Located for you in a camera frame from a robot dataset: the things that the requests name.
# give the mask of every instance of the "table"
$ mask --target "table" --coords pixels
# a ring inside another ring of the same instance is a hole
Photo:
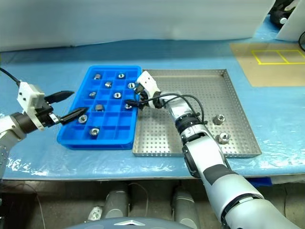
[[[252,87],[230,50],[231,42],[275,41],[278,29],[268,18],[251,39],[238,41],[122,41],[82,47],[1,53],[1,66],[39,85],[46,95],[77,91],[92,65],[139,65],[143,69],[227,69],[262,155],[229,159],[247,177],[305,173],[304,88]],[[0,114],[20,111],[17,87],[0,77]],[[74,97],[55,104],[64,115]],[[56,141],[60,125],[36,131],[16,145],[4,179],[111,180],[191,178],[183,158],[134,157],[131,150],[72,151]]]

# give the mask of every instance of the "perforated metal tray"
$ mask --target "perforated metal tray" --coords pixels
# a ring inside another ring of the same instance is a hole
[[[217,136],[231,135],[229,144],[220,145],[226,157],[254,157],[261,150],[226,70],[147,70],[160,90],[195,95],[203,104],[207,128]],[[190,103],[199,110],[195,101]],[[214,125],[217,114],[225,116]],[[136,156],[182,156],[182,143],[170,116],[163,109],[145,108],[138,113],[133,153]]]

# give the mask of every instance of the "blue plastic tray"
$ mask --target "blue plastic tray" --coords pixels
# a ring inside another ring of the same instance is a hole
[[[101,79],[94,79],[100,74]],[[89,107],[88,120],[81,124],[78,120],[63,126],[57,141],[70,149],[131,149],[134,139],[137,108],[126,109],[125,99],[134,99],[133,89],[127,87],[134,83],[141,74],[139,66],[92,66],[79,88],[70,111],[77,107]],[[112,82],[107,88],[106,82]],[[95,98],[89,94],[96,92]],[[113,94],[120,92],[116,99]],[[95,106],[102,104],[104,111],[95,111]],[[99,128],[97,137],[89,134],[90,129]]]

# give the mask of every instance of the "brown paper mat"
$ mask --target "brown paper mat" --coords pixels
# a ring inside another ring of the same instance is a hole
[[[297,44],[231,43],[253,87],[305,86],[305,53]]]

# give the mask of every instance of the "yellow square outline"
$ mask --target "yellow square outline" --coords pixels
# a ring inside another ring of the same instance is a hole
[[[282,59],[285,61],[285,63],[276,63],[276,62],[267,62],[267,63],[262,63],[258,56],[256,55],[256,52],[276,52]],[[259,65],[283,65],[283,64],[305,64],[305,62],[289,62],[282,54],[281,52],[298,52],[301,56],[304,57],[305,55],[298,49],[295,50],[251,50],[252,55],[256,59]]]

